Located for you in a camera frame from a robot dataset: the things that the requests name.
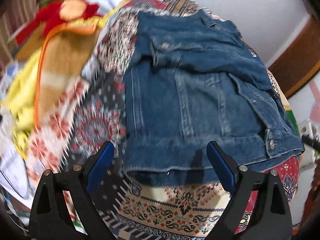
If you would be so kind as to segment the blue denim jacket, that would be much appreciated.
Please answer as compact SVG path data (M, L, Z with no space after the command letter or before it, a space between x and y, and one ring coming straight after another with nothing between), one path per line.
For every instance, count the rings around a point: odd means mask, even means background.
M128 177L161 187L215 181L211 141L253 171L304 151L266 67L233 22L204 11L137 17L124 76Z

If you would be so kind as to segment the green cloth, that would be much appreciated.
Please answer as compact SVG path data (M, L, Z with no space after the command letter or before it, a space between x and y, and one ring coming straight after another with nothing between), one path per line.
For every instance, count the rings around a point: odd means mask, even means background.
M297 121L296 121L296 118L294 116L293 111L292 110L286 110L286 114L287 114L288 119L291 121L292 125L295 128L296 134L300 137L299 128L298 128Z

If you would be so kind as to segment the patchwork patterned bedspread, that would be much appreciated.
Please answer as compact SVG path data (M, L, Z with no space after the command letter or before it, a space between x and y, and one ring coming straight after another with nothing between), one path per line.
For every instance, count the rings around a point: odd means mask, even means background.
M131 0L110 17L94 53L83 67L81 78L88 87L72 108L70 134L56 159L28 158L30 182L37 186L46 169L68 171L97 153L104 142L114 145L114 156L91 200L101 218L118 239L205 239L213 229L230 195L217 180L183 186L144 185L123 170L128 141L124 76L135 51L138 13L187 17L204 11L223 20L191 0ZM300 155L276 170L287 199L296 193Z

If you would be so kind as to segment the brown wooden door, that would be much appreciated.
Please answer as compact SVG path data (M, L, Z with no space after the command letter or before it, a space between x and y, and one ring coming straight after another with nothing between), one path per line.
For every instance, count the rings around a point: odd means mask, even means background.
M306 26L269 68L287 98L296 94L319 72L319 22Z

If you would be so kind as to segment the yellow fleece blanket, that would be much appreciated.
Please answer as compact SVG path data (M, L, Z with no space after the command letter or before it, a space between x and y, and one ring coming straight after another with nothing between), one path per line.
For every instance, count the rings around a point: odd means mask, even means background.
M59 155L70 134L72 108L88 87L82 69L108 17L55 27L14 78L4 105L15 120L12 140L23 159Z

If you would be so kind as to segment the tan orange-trimmed blanket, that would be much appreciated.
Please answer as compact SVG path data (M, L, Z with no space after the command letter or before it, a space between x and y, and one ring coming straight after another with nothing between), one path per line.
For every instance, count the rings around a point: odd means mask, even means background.
M5 105L18 129L33 129L60 101L92 54L99 36L96 23L62 24L51 30L43 45L14 78Z

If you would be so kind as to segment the red plush toy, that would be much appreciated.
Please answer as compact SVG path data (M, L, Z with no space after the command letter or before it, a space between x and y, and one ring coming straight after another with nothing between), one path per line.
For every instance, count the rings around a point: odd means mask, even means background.
M98 9L99 4L88 3L86 0L53 1L36 13L35 18L29 21L15 36L15 41L21 45L41 24L45 24L42 33L46 37L58 25L80 18L86 20L93 16L100 16Z

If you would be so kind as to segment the striped brown curtain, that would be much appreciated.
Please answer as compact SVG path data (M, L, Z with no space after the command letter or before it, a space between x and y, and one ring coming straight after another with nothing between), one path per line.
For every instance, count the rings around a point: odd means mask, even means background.
M1 0L1 70L11 61L8 38L37 11L36 0Z

